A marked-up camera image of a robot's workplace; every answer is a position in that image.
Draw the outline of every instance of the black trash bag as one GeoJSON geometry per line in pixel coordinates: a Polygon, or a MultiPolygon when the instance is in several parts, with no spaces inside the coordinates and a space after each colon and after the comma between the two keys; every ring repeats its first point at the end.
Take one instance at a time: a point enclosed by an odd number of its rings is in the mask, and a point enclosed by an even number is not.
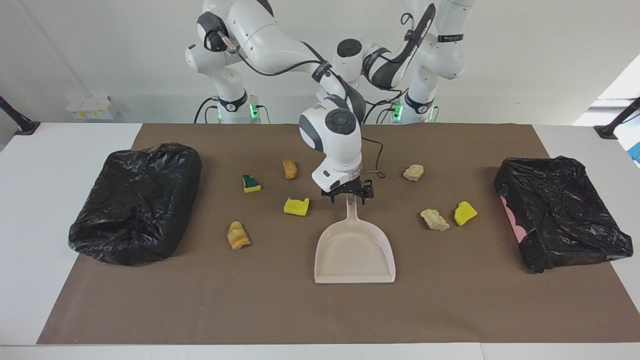
{"type": "Polygon", "coordinates": [[[631,237],[620,231],[584,165],[575,159],[507,158],[493,185],[505,204],[522,260],[535,272],[634,253],[631,237]]]}
{"type": "Polygon", "coordinates": [[[107,157],[69,247],[98,261],[137,265],[171,256],[198,192],[202,161],[179,143],[107,157]]]}

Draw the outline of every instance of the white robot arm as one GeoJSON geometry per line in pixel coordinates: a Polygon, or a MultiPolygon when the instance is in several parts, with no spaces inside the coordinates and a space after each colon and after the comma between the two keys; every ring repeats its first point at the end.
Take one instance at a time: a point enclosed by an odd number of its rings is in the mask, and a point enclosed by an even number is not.
{"type": "Polygon", "coordinates": [[[391,90],[400,83],[407,68],[412,68],[411,85],[401,99],[404,111],[392,124],[420,122],[433,103],[438,76],[454,79],[465,68],[461,42],[476,0],[441,0],[437,11],[434,4],[427,6],[429,2],[403,0],[412,26],[404,37],[404,46],[393,58],[386,56],[390,54],[388,49],[355,39],[343,40],[333,58],[336,72],[356,88],[358,78],[364,75],[376,88],[391,90]],[[428,33],[432,23],[438,30],[437,37],[428,33]]]}
{"type": "MultiPolygon", "coordinates": [[[[360,122],[365,102],[331,69],[331,64],[308,44],[284,33],[266,0],[205,0],[198,24],[203,46],[224,54],[225,61],[229,52],[265,76],[287,71],[310,74],[328,94],[304,111],[299,121],[304,141],[326,154],[313,172],[313,180],[323,195],[332,198],[340,192],[354,193],[363,200],[372,197],[370,183],[360,182],[360,122]]],[[[218,56],[218,63],[223,64],[218,56]]]]}
{"type": "Polygon", "coordinates": [[[238,71],[226,66],[240,61],[237,56],[223,52],[213,53],[202,45],[193,44],[186,49],[189,66],[213,81],[218,91],[218,114],[226,124],[251,124],[259,122],[256,100],[243,86],[238,71]]]}

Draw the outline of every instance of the white box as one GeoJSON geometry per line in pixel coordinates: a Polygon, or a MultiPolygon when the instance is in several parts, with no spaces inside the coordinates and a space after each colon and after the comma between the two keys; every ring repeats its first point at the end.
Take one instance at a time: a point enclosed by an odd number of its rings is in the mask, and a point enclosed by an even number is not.
{"type": "Polygon", "coordinates": [[[86,115],[84,114],[84,112],[82,114],[80,113],[80,108],[82,107],[82,105],[82,101],[69,101],[69,105],[67,105],[65,110],[72,119],[85,120],[86,115]]]}
{"type": "Polygon", "coordinates": [[[96,105],[94,102],[84,102],[80,107],[80,115],[84,115],[88,120],[99,119],[98,114],[95,111],[96,105]]]}
{"type": "Polygon", "coordinates": [[[96,119],[113,120],[118,116],[118,109],[110,100],[95,103],[93,109],[96,119]]]}

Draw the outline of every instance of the white wall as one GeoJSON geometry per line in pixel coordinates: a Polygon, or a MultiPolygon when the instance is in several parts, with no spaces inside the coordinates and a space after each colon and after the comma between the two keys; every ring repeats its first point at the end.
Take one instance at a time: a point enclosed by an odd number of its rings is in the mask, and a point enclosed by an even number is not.
{"type": "MultiPolygon", "coordinates": [[[[28,117],[68,121],[77,95],[23,16],[23,3],[89,91],[110,95],[128,122],[189,122],[211,83],[184,62],[198,40],[201,0],[2,0],[0,94],[28,117]]],[[[400,0],[271,0],[289,34],[331,58],[347,37],[395,49],[404,35],[400,0]]],[[[640,53],[640,8],[626,0],[478,0],[465,35],[467,69],[441,81],[439,121],[571,124],[640,53]]],[[[234,65],[278,122],[314,102],[306,75],[262,78],[234,65]]],[[[377,100],[380,92],[363,93],[377,100]]]]}
{"type": "Polygon", "coordinates": [[[598,99],[634,99],[639,96],[640,55],[598,96],[598,99]]]}

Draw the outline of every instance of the green indicator light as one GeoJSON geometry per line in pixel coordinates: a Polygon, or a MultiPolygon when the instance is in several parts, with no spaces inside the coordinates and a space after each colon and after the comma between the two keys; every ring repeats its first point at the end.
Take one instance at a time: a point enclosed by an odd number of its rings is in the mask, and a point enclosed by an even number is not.
{"type": "Polygon", "coordinates": [[[255,108],[255,105],[249,104],[249,108],[251,109],[251,117],[256,119],[260,114],[258,113],[258,109],[255,108]]]}
{"type": "Polygon", "coordinates": [[[394,120],[395,121],[400,121],[400,118],[402,117],[402,111],[404,109],[404,106],[402,106],[402,104],[399,101],[396,101],[394,103],[395,109],[394,109],[394,120]]]}

